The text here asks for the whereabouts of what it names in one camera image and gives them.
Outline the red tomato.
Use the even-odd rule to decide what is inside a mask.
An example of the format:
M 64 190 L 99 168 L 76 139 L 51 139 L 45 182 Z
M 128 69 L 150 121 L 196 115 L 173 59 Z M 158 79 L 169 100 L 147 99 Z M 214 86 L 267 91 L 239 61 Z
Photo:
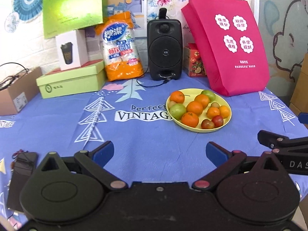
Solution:
M 219 128 L 224 125 L 224 119 L 222 116 L 214 116 L 211 120 L 214 123 L 215 128 Z
M 215 128 L 214 122 L 210 121 L 209 119 L 204 119 L 201 123 L 202 129 L 213 129 Z

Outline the small yellow orange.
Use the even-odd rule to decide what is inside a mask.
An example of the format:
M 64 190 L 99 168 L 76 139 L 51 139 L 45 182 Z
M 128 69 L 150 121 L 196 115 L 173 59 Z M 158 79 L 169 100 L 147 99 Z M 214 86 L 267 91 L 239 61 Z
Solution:
M 228 118 L 231 115 L 231 110 L 225 105 L 221 105 L 219 107 L 219 110 L 220 110 L 220 116 L 224 119 Z

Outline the small mandarin orange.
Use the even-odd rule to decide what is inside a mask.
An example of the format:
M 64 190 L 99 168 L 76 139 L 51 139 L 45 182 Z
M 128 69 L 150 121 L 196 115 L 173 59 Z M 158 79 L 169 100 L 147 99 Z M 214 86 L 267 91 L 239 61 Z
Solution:
M 207 113 L 206 113 L 207 117 L 209 119 L 212 119 L 214 118 L 215 116 L 219 116 L 220 115 L 220 110 L 219 108 L 217 107 L 210 107 L 208 110 L 207 110 Z

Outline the large orange with stem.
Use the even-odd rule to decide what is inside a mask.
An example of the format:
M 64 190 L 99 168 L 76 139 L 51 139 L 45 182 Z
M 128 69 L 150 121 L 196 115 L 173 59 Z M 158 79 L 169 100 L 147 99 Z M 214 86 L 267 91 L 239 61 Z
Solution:
M 199 117 L 193 112 L 186 112 L 181 117 L 181 123 L 185 124 L 186 126 L 195 128 L 199 123 Z

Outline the small brown kiwi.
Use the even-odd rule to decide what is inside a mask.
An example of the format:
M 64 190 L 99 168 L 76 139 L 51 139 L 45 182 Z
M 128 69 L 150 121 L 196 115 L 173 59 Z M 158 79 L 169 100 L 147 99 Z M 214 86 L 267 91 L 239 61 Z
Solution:
M 217 102 L 213 102 L 213 103 L 211 103 L 211 106 L 210 107 L 214 107 L 214 108 L 220 108 L 220 105 L 219 105 L 219 103 L 217 103 Z
M 175 101 L 169 101 L 168 103 L 168 109 L 170 109 L 171 107 L 173 107 L 173 105 L 175 105 L 176 102 Z

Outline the green guava fruit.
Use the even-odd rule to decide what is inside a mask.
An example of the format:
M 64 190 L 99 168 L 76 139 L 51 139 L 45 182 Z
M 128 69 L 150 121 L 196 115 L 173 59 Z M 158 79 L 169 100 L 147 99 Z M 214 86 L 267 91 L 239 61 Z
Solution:
M 211 90 L 203 90 L 200 94 L 208 96 L 210 102 L 216 99 L 216 95 Z

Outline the large green tomato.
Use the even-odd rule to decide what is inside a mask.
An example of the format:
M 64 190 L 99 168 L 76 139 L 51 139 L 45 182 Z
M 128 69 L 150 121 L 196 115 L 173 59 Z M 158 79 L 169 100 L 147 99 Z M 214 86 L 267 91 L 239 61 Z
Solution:
M 179 121 L 186 113 L 186 107 L 181 103 L 176 103 L 170 107 L 169 113 L 173 118 Z

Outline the brown cardboard box on floor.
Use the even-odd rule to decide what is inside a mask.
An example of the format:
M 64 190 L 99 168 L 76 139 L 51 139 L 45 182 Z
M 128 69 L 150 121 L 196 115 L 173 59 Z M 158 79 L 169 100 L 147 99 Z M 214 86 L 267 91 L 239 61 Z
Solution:
M 307 54 L 305 54 L 298 81 L 291 97 L 290 109 L 296 116 L 307 113 Z

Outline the black phone with charm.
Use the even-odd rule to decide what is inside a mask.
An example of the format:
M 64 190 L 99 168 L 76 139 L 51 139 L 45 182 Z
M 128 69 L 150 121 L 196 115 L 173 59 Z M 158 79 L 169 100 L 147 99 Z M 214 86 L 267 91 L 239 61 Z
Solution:
M 36 152 L 19 151 L 14 158 L 13 172 L 6 205 L 7 208 L 12 211 L 23 213 L 19 197 L 22 189 L 37 166 L 38 154 Z

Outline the blue printed tablecloth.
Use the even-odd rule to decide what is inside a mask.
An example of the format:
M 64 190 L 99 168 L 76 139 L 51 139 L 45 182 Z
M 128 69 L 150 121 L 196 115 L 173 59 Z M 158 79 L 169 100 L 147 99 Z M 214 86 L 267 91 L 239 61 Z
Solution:
M 169 95 L 187 88 L 207 90 L 208 79 L 182 74 L 163 84 L 146 75 L 109 82 L 95 93 L 50 99 L 37 95 L 19 114 L 1 117 L 1 217 L 14 228 L 27 220 L 6 205 L 10 165 L 19 150 L 36 152 L 39 159 L 50 151 L 70 157 L 110 140 L 114 156 L 106 169 L 127 183 L 193 182 L 214 169 L 205 153 L 209 141 L 258 156 L 266 150 L 257 139 L 260 130 L 289 138 L 307 136 L 307 128 L 267 89 L 227 97 L 232 117 L 220 130 L 188 131 L 166 110 Z

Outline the yellow plastic plate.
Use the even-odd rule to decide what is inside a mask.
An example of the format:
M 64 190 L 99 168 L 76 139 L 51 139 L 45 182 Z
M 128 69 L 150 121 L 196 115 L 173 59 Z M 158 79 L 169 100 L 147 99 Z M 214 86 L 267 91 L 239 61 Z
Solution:
M 183 104 L 183 105 L 186 107 L 186 106 L 188 105 L 188 103 L 191 102 L 191 101 L 194 101 L 195 97 L 196 97 L 197 95 L 199 95 L 203 90 L 204 90 L 204 89 L 196 89 L 196 88 L 190 88 L 190 89 L 182 89 L 182 90 L 180 90 L 180 91 L 181 91 L 182 93 L 184 93 L 184 95 L 185 95 L 185 101 L 184 101 L 183 103 L 181 103 L 181 104 Z M 221 105 L 225 105 L 225 106 L 227 106 L 227 107 L 231 110 L 230 105 L 226 102 L 225 99 L 223 99 L 221 96 L 219 96 L 219 95 L 216 94 L 216 93 L 214 93 L 214 94 L 216 95 L 216 99 L 214 100 L 214 102 L 219 103 L 220 106 L 221 106 Z M 170 101 L 170 95 L 169 95 L 169 97 L 168 97 L 168 99 L 167 99 L 167 101 L 166 101 L 166 107 L 167 107 L 168 113 L 169 113 L 169 109 L 168 109 L 168 103 L 169 103 L 169 101 Z M 202 123 L 202 121 L 203 121 L 204 119 L 209 119 L 209 118 L 207 117 L 206 113 L 207 113 L 207 110 L 210 108 L 211 103 L 213 103 L 213 102 L 210 102 L 210 103 L 208 104 L 208 106 L 203 110 L 203 113 L 202 113 L 200 116 L 198 116 L 198 117 L 199 117 L 199 123 L 198 123 L 197 127 L 195 127 L 195 128 L 186 126 L 185 124 L 182 124 L 182 123 L 181 123 L 181 120 L 179 120 L 179 121 L 176 120 L 175 118 L 173 118 L 173 117 L 170 115 L 170 113 L 169 113 L 169 115 L 170 115 L 170 117 L 172 118 L 172 120 L 173 120 L 176 124 L 178 124 L 178 125 L 181 126 L 182 128 L 185 128 L 185 129 L 187 129 L 187 130 L 189 130 L 189 131 L 199 132 L 199 133 L 208 133 L 208 132 L 217 131 L 217 130 L 221 129 L 223 126 L 225 126 L 226 124 L 229 123 L 229 121 L 231 120 L 231 117 L 232 117 L 232 110 L 231 110 L 231 115 L 230 115 L 228 118 L 225 118 L 225 119 L 224 119 L 224 125 L 223 125 L 223 126 L 221 126 L 221 127 L 219 127 L 219 128 L 213 128 L 213 129 L 202 129 L 202 128 L 201 128 L 201 123 Z

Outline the light green shoe box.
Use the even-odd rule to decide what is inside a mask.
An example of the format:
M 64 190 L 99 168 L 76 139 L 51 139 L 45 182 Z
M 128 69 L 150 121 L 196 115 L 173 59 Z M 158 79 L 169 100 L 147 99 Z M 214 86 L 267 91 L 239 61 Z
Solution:
M 106 81 L 102 59 L 88 61 L 78 68 L 54 69 L 36 79 L 44 99 L 99 91 Z

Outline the red tomato cracker box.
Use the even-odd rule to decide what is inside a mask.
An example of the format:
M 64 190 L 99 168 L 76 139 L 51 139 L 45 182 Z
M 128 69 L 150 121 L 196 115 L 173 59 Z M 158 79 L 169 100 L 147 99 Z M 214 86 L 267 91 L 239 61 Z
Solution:
M 189 77 L 207 77 L 203 61 L 195 43 L 189 43 L 183 49 L 183 70 Z

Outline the orange paper cup package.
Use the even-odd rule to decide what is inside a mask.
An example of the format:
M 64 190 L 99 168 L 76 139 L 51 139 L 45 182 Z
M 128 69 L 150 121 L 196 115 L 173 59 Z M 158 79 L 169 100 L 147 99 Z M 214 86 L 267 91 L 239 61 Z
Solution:
M 95 34 L 100 37 L 108 81 L 133 79 L 144 74 L 129 11 L 110 16 L 105 23 L 95 26 Z

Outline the white coffee cup box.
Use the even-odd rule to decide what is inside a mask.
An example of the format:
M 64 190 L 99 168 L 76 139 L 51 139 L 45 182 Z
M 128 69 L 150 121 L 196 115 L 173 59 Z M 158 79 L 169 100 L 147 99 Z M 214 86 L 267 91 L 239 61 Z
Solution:
M 88 62 L 85 30 L 73 30 L 55 37 L 59 68 L 79 68 Z

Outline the pink tote bag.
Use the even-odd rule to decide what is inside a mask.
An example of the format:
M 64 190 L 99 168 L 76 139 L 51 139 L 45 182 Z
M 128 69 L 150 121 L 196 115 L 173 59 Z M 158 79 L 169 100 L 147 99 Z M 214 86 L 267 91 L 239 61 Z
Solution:
M 247 1 L 188 0 L 182 13 L 212 90 L 234 96 L 265 89 L 266 52 Z

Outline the black speaker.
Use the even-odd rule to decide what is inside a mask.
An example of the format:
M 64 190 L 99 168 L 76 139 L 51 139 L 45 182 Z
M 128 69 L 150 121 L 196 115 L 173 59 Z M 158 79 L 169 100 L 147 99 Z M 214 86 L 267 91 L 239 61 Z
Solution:
M 160 8 L 158 18 L 147 24 L 147 53 L 150 76 L 153 80 L 179 79 L 183 64 L 182 25 L 167 17 Z

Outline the large green gift box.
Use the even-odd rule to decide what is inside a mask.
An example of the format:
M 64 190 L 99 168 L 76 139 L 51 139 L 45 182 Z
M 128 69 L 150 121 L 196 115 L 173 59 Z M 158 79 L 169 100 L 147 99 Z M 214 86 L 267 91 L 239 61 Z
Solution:
M 106 22 L 108 0 L 42 0 L 46 39 Z

